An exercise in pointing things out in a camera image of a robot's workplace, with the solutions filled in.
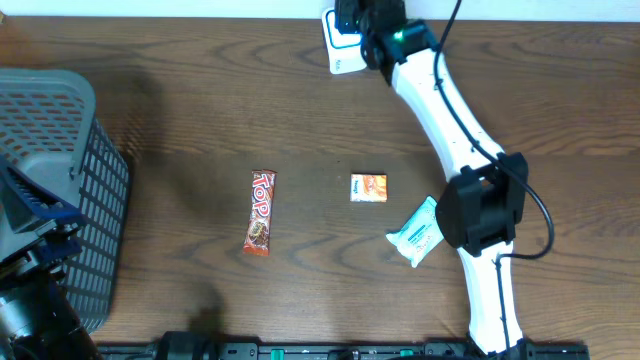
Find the red Top chocolate bar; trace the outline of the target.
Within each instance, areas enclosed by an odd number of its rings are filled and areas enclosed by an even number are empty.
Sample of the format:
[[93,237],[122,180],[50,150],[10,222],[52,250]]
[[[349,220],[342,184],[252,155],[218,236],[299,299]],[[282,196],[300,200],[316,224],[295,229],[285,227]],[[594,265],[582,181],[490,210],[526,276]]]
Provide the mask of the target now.
[[252,172],[251,213],[243,244],[245,254],[268,256],[270,253],[276,175],[266,169]]

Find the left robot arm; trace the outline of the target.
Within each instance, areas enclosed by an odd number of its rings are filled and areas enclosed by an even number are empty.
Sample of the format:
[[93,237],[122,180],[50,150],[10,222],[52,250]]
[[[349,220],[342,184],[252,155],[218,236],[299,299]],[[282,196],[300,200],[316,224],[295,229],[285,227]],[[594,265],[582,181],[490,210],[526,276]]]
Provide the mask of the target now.
[[99,359],[58,284],[82,252],[81,210],[1,159],[1,357]]

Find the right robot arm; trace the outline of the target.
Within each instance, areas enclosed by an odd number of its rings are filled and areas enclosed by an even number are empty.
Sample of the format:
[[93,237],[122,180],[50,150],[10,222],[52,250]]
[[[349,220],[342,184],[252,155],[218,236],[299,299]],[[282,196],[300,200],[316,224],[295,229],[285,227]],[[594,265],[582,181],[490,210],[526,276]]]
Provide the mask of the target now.
[[393,239],[419,258],[445,240],[462,262],[476,354],[510,357],[524,340],[511,279],[516,227],[528,191],[528,164],[482,128],[449,74],[445,36],[411,20],[402,1],[337,1],[324,11],[334,75],[369,68],[414,113],[447,182]]

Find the white wet wipes pack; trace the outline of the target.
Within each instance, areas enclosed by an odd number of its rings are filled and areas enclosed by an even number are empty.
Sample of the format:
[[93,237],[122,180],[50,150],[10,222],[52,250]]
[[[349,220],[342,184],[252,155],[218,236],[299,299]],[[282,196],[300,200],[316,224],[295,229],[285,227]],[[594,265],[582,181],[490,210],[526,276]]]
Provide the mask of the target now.
[[386,239],[412,268],[417,268],[427,254],[444,240],[436,220],[436,205],[436,200],[427,196],[400,230],[386,234]]

